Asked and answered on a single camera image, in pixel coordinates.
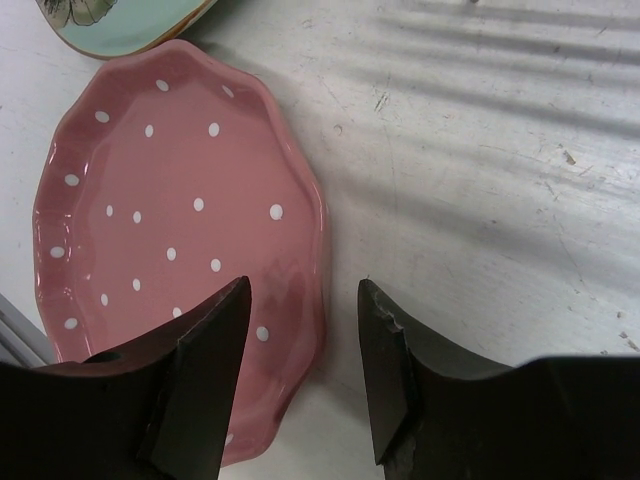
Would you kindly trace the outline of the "mint green flower plate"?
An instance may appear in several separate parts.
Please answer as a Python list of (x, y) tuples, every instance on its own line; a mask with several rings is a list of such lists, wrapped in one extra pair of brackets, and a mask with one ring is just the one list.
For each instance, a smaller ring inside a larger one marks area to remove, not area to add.
[(53, 31), (77, 52), (112, 59), (149, 50), (201, 18), (216, 0), (39, 1)]

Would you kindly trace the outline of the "aluminium frame rails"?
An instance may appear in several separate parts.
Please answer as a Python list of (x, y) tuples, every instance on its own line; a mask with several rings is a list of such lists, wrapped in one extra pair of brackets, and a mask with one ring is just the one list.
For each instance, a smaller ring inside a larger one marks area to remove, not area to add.
[(53, 364), (47, 337), (4, 295), (1, 296), (1, 361), (27, 368)]

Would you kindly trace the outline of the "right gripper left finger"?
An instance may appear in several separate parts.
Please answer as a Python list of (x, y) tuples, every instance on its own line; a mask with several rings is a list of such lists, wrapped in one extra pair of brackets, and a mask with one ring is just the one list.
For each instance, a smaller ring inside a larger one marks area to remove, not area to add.
[(1, 367), (5, 479), (214, 479), (248, 334), (240, 277), (82, 362)]

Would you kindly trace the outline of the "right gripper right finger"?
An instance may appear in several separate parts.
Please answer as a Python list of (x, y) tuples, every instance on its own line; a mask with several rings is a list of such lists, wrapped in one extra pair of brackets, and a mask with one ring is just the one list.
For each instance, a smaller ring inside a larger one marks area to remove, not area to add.
[(374, 458), (388, 479), (635, 479), (639, 360), (510, 367), (447, 339), (373, 281), (358, 328)]

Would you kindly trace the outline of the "pink dotted plate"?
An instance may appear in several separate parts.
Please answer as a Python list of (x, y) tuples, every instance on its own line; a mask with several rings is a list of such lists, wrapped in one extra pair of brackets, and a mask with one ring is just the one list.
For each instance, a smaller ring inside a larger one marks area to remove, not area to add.
[(256, 77), (184, 40), (105, 63), (59, 122), (33, 207), (35, 295), (82, 361), (251, 284), (222, 462), (261, 455), (325, 340), (328, 212)]

